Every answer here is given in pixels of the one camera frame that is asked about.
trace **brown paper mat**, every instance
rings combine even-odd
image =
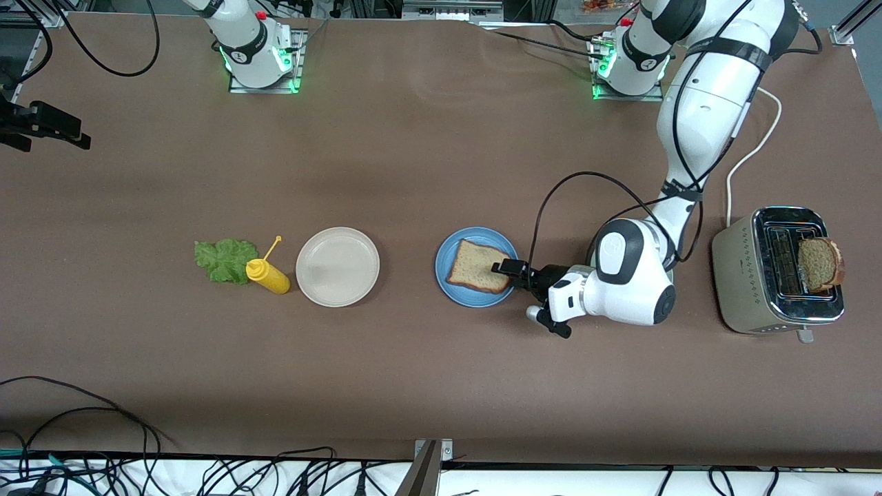
[[[102,60],[135,69],[144,16],[73,17]],[[332,21],[308,49],[296,96],[226,93],[204,21],[162,17],[162,53],[137,79],[110,76],[72,39],[20,101],[83,119],[93,149],[38,140],[0,150],[0,375],[39,373],[106,395],[171,435],[168,450],[274,454],[332,444],[406,458],[415,438],[455,439],[468,460],[873,464],[882,454],[878,351],[879,131],[849,49],[787,56],[763,86],[778,130],[735,179],[735,216],[805,205],[848,259],[841,322],[811,346],[727,331],[710,239],[719,171],[677,306],[653,328],[573,322],[568,341],[524,318],[530,297],[460,307],[433,260],[456,229],[484,225],[526,255],[536,210],[561,177],[611,174],[654,198],[667,170],[657,104],[592,101],[575,56],[458,22]],[[574,43],[546,28],[519,30]],[[758,96],[726,168],[774,117]],[[570,182],[546,209],[536,263],[571,264],[629,204]],[[360,304],[208,282],[195,240],[249,239],[286,272],[305,241],[367,233],[382,274]],[[84,400],[52,387],[0,392],[21,428]],[[38,448],[140,450],[139,432],[83,418]]]

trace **blue plate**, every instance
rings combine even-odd
[[[453,267],[453,261],[456,259],[456,251],[460,247],[460,240],[463,239],[467,239],[475,244],[492,246],[508,253],[510,259],[518,259],[518,253],[514,251],[512,242],[495,230],[482,227],[460,229],[451,234],[441,244],[441,247],[438,248],[438,255],[435,258],[435,277],[438,279],[438,285],[441,286],[441,290],[456,303],[473,308],[492,306],[512,294],[514,288],[511,286],[502,293],[494,295],[493,293],[475,291],[474,289],[456,286],[447,282],[447,276]]]

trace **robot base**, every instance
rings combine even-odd
[[[288,38],[288,47],[302,47],[297,51],[282,56],[283,60],[288,57],[293,69],[282,76],[274,84],[262,87],[252,88],[243,85],[233,74],[229,76],[229,92],[230,93],[247,93],[247,94],[296,94],[300,93],[300,83],[303,78],[303,60],[306,57],[306,48],[303,46],[308,38],[309,31],[306,29],[291,29]]]
[[[596,72],[591,73],[591,85],[595,100],[619,100],[619,101],[662,101],[664,94],[662,93],[662,85],[655,83],[653,89],[646,94],[630,95],[621,94],[612,89],[609,84],[598,78]]]

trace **black cable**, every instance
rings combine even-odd
[[[664,475],[664,479],[661,481],[661,485],[659,486],[658,492],[655,496],[662,496],[664,494],[664,488],[667,487],[668,481],[670,480],[670,476],[674,475],[674,466],[668,465],[668,473]]]
[[[279,493],[279,482],[280,482],[280,480],[279,480],[279,478],[280,478],[279,477],[279,467],[278,466],[273,465],[273,473],[275,474],[275,479],[276,479],[276,484],[275,484],[275,487],[273,488],[273,496],[276,496],[276,494]]]
[[[818,34],[817,29],[810,29],[809,33],[811,33],[811,37],[815,39],[815,45],[817,45],[816,49],[786,49],[784,53],[781,55],[787,55],[788,53],[802,53],[806,55],[820,55],[821,52],[824,51],[824,45],[821,43],[821,37]]]
[[[701,226],[705,223],[705,202],[699,201],[699,224],[695,226],[695,237],[692,238],[692,244],[689,246],[689,251],[682,257],[680,257],[680,262],[688,261],[692,258],[692,254],[695,252],[695,247],[699,244],[699,237],[701,237]]]
[[[334,450],[332,447],[328,447],[328,446],[313,447],[313,448],[308,448],[308,449],[298,449],[298,450],[293,450],[293,451],[282,452],[282,453],[280,453],[280,454],[274,456],[274,457],[270,460],[270,462],[269,462],[268,464],[264,465],[263,467],[261,467],[260,469],[258,469],[257,471],[255,471],[252,475],[250,475],[250,476],[248,476],[247,478],[245,478],[245,479],[242,481],[242,483],[237,484],[237,485],[236,485],[236,488],[234,489],[234,491],[232,491],[232,493],[237,492],[239,489],[243,489],[243,488],[245,487],[245,484],[246,484],[249,480],[251,480],[253,477],[255,477],[256,475],[259,474],[259,475],[260,475],[260,478],[258,479],[258,481],[257,481],[254,485],[252,485],[252,486],[250,487],[251,490],[253,490],[253,489],[256,488],[258,485],[260,485],[260,484],[264,481],[264,479],[269,475],[269,471],[270,471],[270,469],[273,469],[273,470],[276,470],[276,489],[275,489],[275,491],[273,491],[273,494],[275,494],[275,493],[278,491],[278,484],[279,484],[279,480],[278,480],[278,469],[276,468],[276,465],[277,465],[279,462],[281,462],[282,460],[285,460],[285,457],[288,456],[288,455],[298,455],[298,454],[304,454],[304,453],[312,453],[312,452],[315,452],[315,451],[321,451],[321,450],[328,450],[329,453],[331,454],[331,457],[332,457],[332,458],[333,458],[334,456],[336,456],[336,454],[337,454],[336,450]],[[331,459],[328,459],[328,461],[327,461],[328,464],[330,464],[332,458],[331,458]],[[310,470],[311,467],[312,467],[312,464],[307,465],[306,470],[303,471],[303,473],[301,474],[301,477],[306,477],[306,478],[308,478],[309,475],[311,475],[311,473],[314,473],[314,472],[309,472],[309,470]],[[327,483],[327,473],[325,473],[325,483]],[[296,486],[297,486],[297,483],[295,483],[294,485],[292,485],[291,490],[289,490],[289,493],[288,493],[288,494],[292,493],[292,492],[293,492],[293,488],[296,487]]]
[[[111,475],[110,475],[110,470],[109,470],[110,466],[113,465],[113,460],[111,460],[109,456],[107,456],[107,455],[105,455],[105,454],[103,454],[103,453],[100,453],[100,452],[93,452],[93,453],[94,453],[95,455],[101,456],[101,457],[103,457],[103,458],[105,459],[105,462],[104,462],[104,469],[105,469],[106,471],[102,471],[102,470],[92,471],[92,470],[89,470],[89,472],[87,473],[87,475],[88,475],[88,477],[89,477],[89,482],[91,482],[91,483],[92,483],[92,486],[93,486],[95,489],[97,489],[97,488],[98,488],[98,483],[99,483],[99,481],[101,481],[102,479],[107,479],[107,481],[108,481],[108,489],[107,489],[107,491],[105,491],[105,492],[103,493],[103,496],[109,496],[111,492],[113,492],[114,494],[116,494],[116,490],[114,489],[114,485],[115,485],[115,483],[114,483],[114,478],[113,478],[113,477],[116,475],[116,473],[114,474],[114,476],[111,476]],[[66,458],[59,457],[59,460],[60,460],[60,461],[65,461]],[[82,461],[83,461],[83,466],[84,466],[84,467],[86,467],[87,469],[91,469],[91,468],[92,468],[92,465],[91,465],[91,463],[89,462],[89,460],[86,458],[86,454],[85,454],[85,453],[82,454]],[[101,478],[96,479],[95,476],[94,476],[95,473],[101,473]]]
[[[213,463],[212,463],[212,464],[206,469],[206,471],[202,472],[202,485],[200,485],[200,486],[199,486],[199,489],[196,490],[196,496],[201,496],[202,494],[204,494],[204,490],[205,490],[205,488],[206,488],[206,485],[208,484],[208,481],[212,479],[211,477],[208,476],[208,470],[213,469],[214,466],[218,464],[218,462],[220,462],[221,464],[224,464],[224,461],[221,460],[220,457],[218,457],[218,458],[215,459],[214,462],[213,462]]]
[[[317,474],[316,478],[312,479],[311,482],[310,481],[307,482],[306,486],[304,486],[305,491],[308,492],[309,489],[312,487],[312,485],[315,484],[316,482],[318,482],[318,480],[323,477],[325,479],[325,482],[322,483],[322,492],[320,492],[319,494],[325,493],[325,488],[327,488],[327,482],[328,482],[328,478],[331,475],[331,470],[336,469],[337,467],[341,466],[344,463],[346,463],[346,462],[336,462],[336,463],[333,463],[330,461],[326,462],[325,463],[325,470],[320,474],[318,474],[318,470],[316,470],[316,472],[315,472]]]
[[[66,388],[69,388],[69,389],[71,389],[71,390],[73,390],[73,391],[76,391],[76,392],[81,393],[81,394],[83,394],[83,395],[89,396],[89,397],[91,397],[91,398],[94,398],[94,399],[96,399],[96,400],[98,400],[98,401],[100,401],[100,402],[103,402],[103,403],[109,405],[109,407],[83,407],[83,408],[77,408],[77,409],[66,410],[65,412],[62,412],[62,413],[60,413],[60,414],[58,414],[58,415],[52,417],[51,419],[49,419],[48,421],[46,421],[46,422],[44,422],[42,425],[40,425],[40,426],[34,431],[34,433],[31,434],[31,436],[30,436],[30,437],[28,438],[28,440],[26,441],[26,450],[30,450],[31,444],[33,444],[33,442],[34,442],[34,440],[36,439],[37,435],[38,435],[40,432],[42,432],[43,429],[45,429],[46,427],[48,427],[49,425],[51,425],[52,423],[54,423],[55,421],[57,421],[58,419],[60,419],[60,418],[62,418],[62,417],[66,417],[67,415],[70,415],[70,414],[72,414],[72,413],[77,413],[77,412],[80,412],[80,411],[114,411],[114,412],[120,414],[121,416],[127,418],[127,419],[130,420],[131,422],[133,422],[133,423],[137,424],[138,426],[140,426],[140,427],[141,427],[141,431],[142,431],[142,433],[144,434],[144,439],[143,439],[143,449],[142,449],[142,457],[139,458],[139,459],[134,459],[134,460],[130,460],[130,461],[120,462],[120,463],[118,463],[118,464],[116,465],[116,467],[117,467],[117,468],[118,468],[118,469],[119,469],[119,470],[120,470],[125,476],[127,476],[127,474],[125,474],[125,471],[124,471],[124,469],[123,469],[123,466],[124,466],[126,463],[131,463],[131,462],[135,462],[135,461],[142,461],[142,462],[144,463],[144,467],[145,467],[145,470],[146,470],[146,480],[145,480],[145,482],[144,482],[144,485],[140,488],[139,495],[140,495],[140,496],[144,496],[144,494],[146,493],[146,489],[147,489],[147,487],[152,483],[154,486],[156,486],[157,489],[160,490],[160,492],[162,492],[162,493],[165,494],[166,496],[170,496],[170,495],[168,495],[167,492],[165,492],[165,491],[164,491],[164,490],[163,490],[163,489],[162,489],[162,488],[156,483],[155,479],[153,478],[153,470],[156,468],[156,463],[159,461],[159,457],[160,457],[161,452],[162,452],[162,450],[161,450],[160,434],[159,434],[159,432],[157,431],[157,429],[156,429],[155,427],[153,427],[153,426],[147,424],[146,422],[144,422],[143,420],[141,420],[138,416],[136,416],[135,414],[131,413],[130,411],[124,409],[123,407],[121,407],[121,406],[120,406],[119,404],[117,404],[116,402],[113,402],[113,401],[109,400],[108,398],[105,398],[104,396],[100,396],[100,395],[97,395],[97,394],[95,394],[95,393],[92,393],[91,391],[87,391],[87,390],[85,390],[85,389],[82,388],[82,387],[74,386],[74,385],[72,385],[72,384],[70,384],[70,383],[63,382],[63,381],[61,381],[61,380],[54,380],[54,379],[50,379],[50,378],[47,378],[47,377],[36,376],[36,375],[21,376],[21,377],[15,377],[15,378],[12,378],[12,379],[8,379],[8,380],[0,381],[0,387],[2,387],[2,386],[6,386],[6,385],[8,385],[8,384],[11,384],[11,383],[13,383],[13,382],[18,382],[18,381],[21,381],[21,380],[38,380],[38,381],[41,381],[41,382],[47,382],[47,383],[49,383],[49,384],[53,384],[53,385],[56,385],[56,386],[66,387]],[[154,458],[153,458],[153,463],[152,463],[152,464],[148,464],[148,462],[147,462],[147,458],[148,458],[148,450],[147,450],[147,449],[148,449],[148,437],[150,437],[150,436],[148,436],[148,433],[150,434],[150,436],[153,437],[153,442],[156,444],[156,452],[153,454]]]
[[[70,470],[69,468],[64,467],[64,466],[59,467],[59,466],[54,466],[54,465],[50,466],[50,467],[41,467],[40,470],[41,470],[40,474],[36,474],[33,476],[27,476],[27,477],[20,477],[19,479],[15,479],[15,480],[9,479],[8,477],[2,477],[2,479],[4,481],[6,481],[6,483],[0,485],[0,488],[6,487],[8,485],[25,484],[25,483],[33,482],[33,481],[51,482],[51,481],[57,480],[59,478],[65,480],[65,481],[66,480],[73,480],[77,484],[85,485],[86,487],[88,487],[88,485],[85,482],[77,479],[77,477],[85,475],[90,471],[100,471],[100,470]]]
[[[258,479],[258,481],[253,486],[251,486],[249,489],[247,489],[247,490],[251,491],[253,494],[253,488],[257,487],[258,485],[260,485],[261,482],[264,481],[264,479],[266,478],[266,474],[269,473],[271,467],[275,466],[275,463],[276,462],[270,462],[267,465],[265,465],[264,467],[261,467],[260,469],[255,470],[253,473],[251,473],[251,475],[249,475],[245,479],[243,479],[243,481],[241,483],[237,483],[235,481],[235,478],[232,477],[232,474],[230,474],[230,478],[233,479],[233,483],[236,484],[235,488],[233,489],[233,491],[230,492],[230,494],[236,494],[240,490],[245,489],[245,487],[246,487],[245,485],[248,484],[248,481],[250,481],[253,477],[255,477],[257,475],[260,475],[260,478]]]
[[[738,14],[740,14],[741,11],[743,11],[747,7],[747,5],[750,4],[750,2],[752,2],[752,0],[744,0],[744,2],[741,3],[741,5],[737,9],[735,9],[734,12],[732,12],[732,15],[730,15],[729,18],[726,19],[726,22],[724,22],[722,24],[720,29],[717,30],[716,34],[714,34],[714,36],[711,37],[711,40],[719,39],[722,32],[725,31],[726,28],[729,27],[730,24],[732,24],[732,21],[735,20],[735,18],[738,16]],[[672,130],[672,134],[673,134],[673,138],[674,138],[674,149],[676,150],[676,156],[677,156],[677,158],[680,159],[680,163],[683,164],[683,168],[686,170],[686,174],[689,175],[689,178],[692,180],[693,184],[696,184],[698,182],[698,179],[695,177],[695,174],[692,173],[692,169],[689,167],[689,163],[686,161],[686,157],[683,154],[683,149],[680,147],[680,136],[679,136],[679,132],[677,131],[677,115],[680,110],[680,100],[683,98],[683,93],[685,93],[686,86],[689,84],[690,78],[692,77],[692,74],[695,72],[695,69],[701,64],[701,61],[704,59],[704,57],[708,53],[709,52],[706,52],[706,51],[701,52],[699,54],[699,57],[695,60],[695,63],[692,64],[692,66],[686,72],[686,74],[683,78],[682,85],[680,86],[680,91],[676,92],[676,99],[674,100],[674,111],[671,116],[671,119],[673,121],[673,125],[671,126],[671,130]],[[703,188],[701,186],[696,186],[696,187],[697,187],[698,192],[703,191]]]
[[[564,33],[569,34],[570,37],[575,38],[575,39],[577,39],[577,40],[580,40],[580,41],[591,41],[591,38],[592,38],[591,36],[583,36],[583,35],[581,35],[581,34],[578,34],[578,33],[576,33],[575,31],[571,30],[566,24],[564,24],[563,22],[561,22],[561,21],[559,21],[559,20],[549,19],[549,20],[545,21],[545,24],[550,24],[550,25],[552,25],[552,26],[557,26],[557,27],[563,29],[563,30],[564,30]]]
[[[329,486],[327,487],[327,489],[324,490],[324,491],[322,491],[318,496],[326,496],[329,492],[333,491],[333,488],[335,488],[335,487],[337,487],[338,485],[342,484],[343,481],[345,481],[346,479],[348,479],[348,478],[350,478],[350,477],[352,477],[352,476],[358,474],[358,473],[361,472],[362,470],[373,469],[374,467],[379,467],[380,465],[387,465],[387,464],[389,464],[389,463],[396,463],[396,461],[394,461],[394,460],[390,460],[390,461],[387,461],[387,462],[377,462],[377,463],[374,463],[373,465],[370,465],[370,466],[365,467],[364,469],[359,468],[358,470],[355,470],[355,471],[349,472],[347,475],[343,476],[343,478],[341,478],[341,479],[338,480],[337,482],[335,482],[335,483],[329,485]]]
[[[304,49],[306,47],[306,45],[310,44],[310,41],[312,41],[313,38],[315,38],[316,36],[318,36],[319,33],[321,33],[322,29],[325,27],[325,25],[327,25],[329,19],[330,18],[325,18],[325,20],[323,20],[322,23],[318,25],[316,30],[312,34],[307,36],[306,41],[303,42],[303,45],[299,45],[296,47],[288,47],[285,49],[285,51],[288,53],[294,53],[297,50]]]
[[[71,455],[71,456],[73,456],[75,454],[76,454],[76,452],[69,453],[69,455]],[[117,484],[120,484],[120,487],[123,490],[123,495],[129,496],[129,490],[126,489],[125,484],[121,484],[122,479],[116,473],[117,470],[121,469],[122,463],[117,465],[116,463],[114,463],[113,460],[110,459],[109,456],[107,456],[101,452],[97,452],[97,451],[83,452],[82,453],[83,464],[85,466],[87,466],[87,468],[91,468],[91,465],[89,464],[88,460],[86,459],[86,455],[92,455],[92,456],[97,455],[97,456],[104,459],[104,469],[95,471],[95,473],[101,473],[108,481],[108,489],[107,489],[107,491],[104,492],[104,496],[108,496],[111,492],[114,493],[115,496],[119,496],[119,493],[116,491]],[[91,470],[90,470],[88,476],[90,477],[91,480],[94,481],[93,485],[97,488],[97,480],[95,480],[93,478],[93,472]]]
[[[26,474],[30,474],[31,466],[30,462],[28,461],[27,443],[25,442],[25,437],[18,432],[13,431],[12,429],[0,429],[0,433],[11,434],[15,437],[15,439],[19,441],[19,444],[21,445],[21,456],[19,458],[19,477],[21,477],[22,468],[24,468],[24,472]]]
[[[400,19],[401,14],[398,13],[398,9],[395,8],[395,4],[392,3],[392,0],[385,0],[385,4],[386,7],[388,7],[386,9],[387,11],[391,9],[391,11],[389,11],[389,15],[392,16],[394,19]]]
[[[630,8],[628,8],[627,11],[625,11],[621,16],[619,16],[618,19],[616,19],[616,26],[618,26],[618,23],[622,22],[622,19],[624,19],[625,16],[627,16],[628,14],[633,12],[634,9],[636,9],[638,5],[640,5],[640,2],[635,2],[634,5],[632,5]],[[546,20],[546,21],[544,21],[544,24],[557,26],[557,27],[563,29],[564,33],[567,33],[569,36],[571,36],[572,38],[575,38],[576,40],[579,40],[579,41],[591,41],[591,39],[594,38],[595,36],[600,36],[601,34],[603,34],[603,31],[600,31],[597,34],[589,34],[589,35],[578,34],[575,31],[571,30],[569,26],[567,26],[563,22],[560,22],[559,20],[556,20],[556,19]]]
[[[297,480],[291,485],[291,487],[288,488],[288,491],[285,493],[285,496],[292,496],[292,494],[294,494],[295,489],[298,490],[297,496],[301,496],[302,494],[308,494],[310,487],[315,483],[315,481],[319,480],[322,476],[327,477],[328,473],[332,469],[335,469],[336,467],[343,464],[343,462],[338,462],[336,465],[332,466],[332,461],[333,461],[332,458],[328,458],[327,460],[323,460],[323,461],[315,461],[314,460],[314,461],[310,462],[310,464],[306,467],[306,470],[301,474],[301,476],[298,477]],[[325,472],[322,472],[321,474],[317,475],[315,480],[310,482],[309,481],[310,476],[318,474],[318,472],[321,470],[322,463],[325,464]]]
[[[624,190],[624,192],[631,195],[631,198],[633,198],[634,201],[636,201],[640,207],[642,207],[644,210],[646,210],[649,217],[652,218],[653,222],[655,222],[655,225],[658,226],[658,228],[661,230],[661,233],[665,236],[665,238],[667,238],[670,245],[675,246],[674,240],[671,239],[670,234],[668,234],[668,231],[664,228],[664,226],[662,226],[662,223],[659,221],[658,217],[655,216],[655,214],[649,208],[649,206],[642,199],[640,199],[640,197],[637,196],[637,193],[632,191],[631,188],[626,186],[624,183],[622,183],[618,179],[616,179],[612,176],[608,176],[606,174],[603,174],[602,172],[594,172],[592,170],[583,170],[581,172],[573,172],[569,176],[564,177],[563,179],[558,181],[557,184],[555,184],[555,186],[553,188],[551,188],[551,191],[549,191],[549,193],[547,195],[545,195],[545,199],[542,201],[542,205],[539,206],[539,214],[536,215],[536,224],[533,228],[533,240],[530,242],[530,254],[529,254],[529,257],[527,258],[527,266],[529,267],[529,269],[527,270],[527,290],[529,290],[530,293],[532,293],[533,296],[535,296],[537,299],[539,299],[539,297],[533,291],[533,284],[531,281],[532,280],[531,273],[533,272],[533,254],[534,254],[534,251],[536,248],[536,238],[539,236],[539,225],[542,222],[542,212],[545,210],[545,205],[548,204],[549,199],[551,199],[551,195],[553,195],[554,192],[557,191],[557,188],[560,188],[562,185],[564,185],[564,183],[566,183],[570,179],[573,179],[574,177],[579,177],[579,176],[600,177],[601,179],[606,179],[607,181],[610,181],[611,183],[618,186],[619,188],[622,188],[622,190]]]
[[[307,453],[315,453],[317,451],[327,451],[329,454],[328,461],[337,457],[337,450],[336,449],[334,449],[330,446],[316,446],[316,447],[308,447],[305,449],[292,449],[292,450],[288,450],[288,451],[283,451],[283,452],[279,453],[278,455],[274,456],[273,460],[281,461],[281,460],[284,460],[287,456],[304,455]]]
[[[355,492],[353,493],[353,496],[368,496],[368,492],[366,489],[367,478],[367,462],[362,462],[362,469],[358,472],[358,484],[355,485]]]
[[[121,78],[134,78],[136,76],[140,76],[141,74],[144,74],[147,71],[150,71],[150,68],[152,68],[153,65],[156,64],[156,59],[159,58],[159,56],[160,56],[160,25],[156,20],[156,11],[153,10],[153,2],[151,2],[151,0],[145,0],[145,1],[147,2],[147,8],[150,10],[150,18],[153,20],[153,33],[156,38],[156,46],[153,49],[153,57],[150,59],[150,62],[147,63],[147,65],[145,65],[143,69],[140,69],[140,70],[134,71],[134,72],[116,71],[114,69],[107,67],[102,61],[98,60],[98,58],[95,57],[95,55],[93,55],[92,52],[89,51],[88,48],[86,48],[86,45],[83,43],[83,41],[79,39],[79,35],[77,35],[77,32],[74,31],[73,25],[67,19],[67,16],[64,15],[64,11],[62,10],[61,5],[58,4],[58,0],[52,0],[52,4],[56,7],[56,9],[58,9],[58,15],[61,16],[61,19],[62,19],[62,21],[64,21],[64,24],[67,25],[68,30],[71,32],[71,36],[73,36],[73,40],[83,50],[83,53],[85,53],[86,56],[88,56],[90,59],[92,59],[92,62],[95,62],[103,70],[110,72],[111,74],[113,74],[115,76],[119,76]]]
[[[3,456],[3,458],[8,459],[11,457],[6,455],[6,456]],[[35,468],[34,470],[39,470],[40,473],[31,476],[29,471],[27,473],[25,473],[25,471],[21,469],[21,462],[23,460],[26,461],[27,458],[25,458],[22,455],[19,455],[19,469],[12,471],[12,472],[18,472],[19,479],[18,479],[18,481],[12,481],[13,484],[20,483],[20,482],[28,482],[28,481],[39,479],[40,477],[44,477],[44,475],[51,472],[52,470],[66,470],[69,473],[69,475],[72,475],[72,476],[82,476],[82,475],[91,476],[94,473],[102,473],[103,472],[103,470],[94,470],[94,469],[91,469],[91,467],[86,467],[83,470],[70,470],[67,467],[49,466],[49,467]],[[0,470],[0,472],[9,473],[8,470]],[[10,482],[10,479],[8,477],[4,477],[4,480],[6,480],[7,482]]]
[[[722,474],[722,478],[726,481],[726,486],[729,488],[729,494],[723,492],[722,489],[720,489],[720,487],[717,486],[716,482],[714,481],[714,472],[717,470],[720,471],[720,473]],[[717,491],[717,494],[720,494],[720,496],[735,496],[735,490],[732,489],[732,481],[729,480],[729,475],[726,474],[726,470],[723,470],[720,467],[711,467],[707,470],[707,480],[711,481],[711,485]]]
[[[725,158],[726,154],[729,152],[729,149],[732,147],[732,143],[734,141],[735,141],[734,139],[729,138],[729,141],[726,142],[726,146],[722,149],[720,156],[717,157],[716,162],[714,162],[714,164],[711,165],[710,168],[708,168],[704,174],[699,176],[697,178],[696,182],[687,186],[686,187],[687,190],[691,189],[693,186],[698,184],[700,181],[703,181],[705,179],[705,177],[708,177],[710,175],[710,173],[713,172],[714,169],[716,169],[718,165],[720,165],[720,162],[722,162],[722,159]],[[672,199],[672,198],[676,198],[676,195],[667,195],[667,196],[663,196],[658,199],[654,199],[652,201],[648,201],[647,206],[655,205],[657,203],[661,203],[661,202],[665,201],[666,199]],[[606,222],[601,224],[601,228],[603,226],[605,226],[606,224],[614,221],[615,219],[621,217],[622,215],[627,214],[628,212],[631,212],[635,208],[640,208],[640,205],[633,205],[631,207],[626,208],[625,210],[622,210],[618,214],[613,215],[612,217],[607,219]],[[700,205],[699,206],[699,224],[701,224],[703,221],[704,221],[704,208],[703,208],[703,205]],[[585,253],[585,265],[589,265],[589,266],[591,265],[591,254],[592,254],[592,251],[594,250],[594,242],[597,240],[597,235],[599,233],[600,233],[600,228],[598,228],[598,230],[594,233],[594,237],[591,238],[591,243],[588,244],[587,252]],[[690,245],[689,251],[685,255],[680,255],[680,261],[685,262],[686,260],[688,260],[692,256],[692,253],[694,252],[695,247],[698,245],[698,241],[699,241],[698,234],[700,234],[700,230],[696,229],[695,234],[696,234],[696,236],[692,238],[692,243]]]
[[[199,490],[197,491],[197,496],[204,496],[204,495],[206,495],[206,494],[211,494],[212,490],[213,490],[218,484],[220,484],[221,481],[222,481],[224,478],[226,478],[226,477],[232,477],[232,475],[233,475],[233,470],[241,469],[243,466],[245,466],[246,464],[248,464],[248,462],[249,462],[248,460],[242,460],[242,461],[239,462],[238,465],[236,465],[236,466],[234,466],[234,467],[231,467],[230,465],[231,465],[232,463],[230,463],[230,465],[227,465],[226,462],[220,460],[220,467],[218,467],[217,470],[215,470],[214,472],[212,472],[212,475],[208,476],[208,479],[204,479],[204,480],[206,481],[206,484],[208,484],[209,482],[211,482],[211,480],[212,480],[212,479],[213,479],[218,473],[221,472],[221,470],[224,470],[224,469],[227,469],[227,474],[226,474],[225,476],[223,476],[223,477],[217,479],[216,481],[214,481],[214,483],[211,484],[211,485],[210,485],[209,487],[207,487],[207,488],[200,487]]]
[[[367,468],[365,468],[364,475],[368,478],[368,482],[370,482],[370,484],[373,485],[382,496],[389,496],[388,494],[386,494],[386,491],[383,491],[383,488],[380,487],[376,481],[374,481],[374,478],[370,476]]]
[[[67,481],[69,479],[67,477],[64,478],[64,482],[61,485],[61,491],[58,492],[58,496],[67,496]]]
[[[27,4],[22,2],[22,0],[15,0],[15,3],[18,4],[19,7],[21,7],[21,10],[25,11],[27,17],[31,18],[31,20],[37,25],[37,28],[40,29],[40,33],[42,33],[43,38],[46,39],[46,54],[43,55],[43,59],[40,60],[40,63],[37,64],[33,69],[28,71],[27,74],[21,76],[20,78],[11,78],[12,81],[4,85],[4,89],[9,91],[15,89],[15,86],[18,86],[21,83],[24,83],[28,79],[32,78],[34,75],[36,75],[37,72],[40,72],[42,68],[46,67],[46,64],[49,63],[49,59],[52,58],[52,38],[49,36],[49,31],[46,30],[46,27],[43,25],[42,22],[40,22],[40,19],[37,18],[36,14],[34,14],[34,11],[32,11],[27,6]]]
[[[560,50],[562,52],[569,52],[569,53],[573,53],[576,55],[586,56],[588,58],[603,58],[603,56],[601,54],[588,53],[588,52],[582,51],[582,50],[568,49],[567,47],[560,47],[557,45],[552,45],[551,43],[546,43],[545,41],[533,40],[531,38],[525,38],[523,36],[518,36],[516,34],[500,33],[499,31],[494,31],[493,33],[496,33],[500,36],[505,36],[506,38],[513,38],[515,40],[526,41],[527,43],[533,43],[534,45],[541,45],[543,47],[548,47],[550,49],[555,49],[555,50]]]
[[[768,489],[766,489],[765,496],[772,496],[772,491],[774,491],[774,487],[778,485],[778,477],[781,475],[778,473],[778,467],[772,467],[772,472],[774,472],[772,483],[769,485]]]

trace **white power cord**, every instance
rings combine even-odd
[[[757,147],[753,148],[753,150],[751,150],[750,153],[748,153],[747,155],[744,156],[743,159],[738,161],[738,163],[735,164],[734,167],[732,167],[732,170],[729,171],[729,175],[726,176],[726,227],[732,225],[732,176],[735,175],[735,171],[738,170],[738,168],[741,167],[742,164],[747,162],[753,155],[757,154],[757,152],[766,144],[766,141],[768,141],[769,136],[772,136],[772,132],[774,131],[774,128],[778,126],[778,121],[781,120],[781,100],[778,100],[777,96],[767,92],[766,90],[764,90],[761,87],[757,87],[757,89],[760,92],[762,92],[765,96],[768,96],[769,98],[774,100],[775,103],[778,104],[778,115],[774,117],[774,120],[772,121],[772,125],[769,127],[769,130],[766,132],[766,136],[763,137],[763,139],[759,142]]]

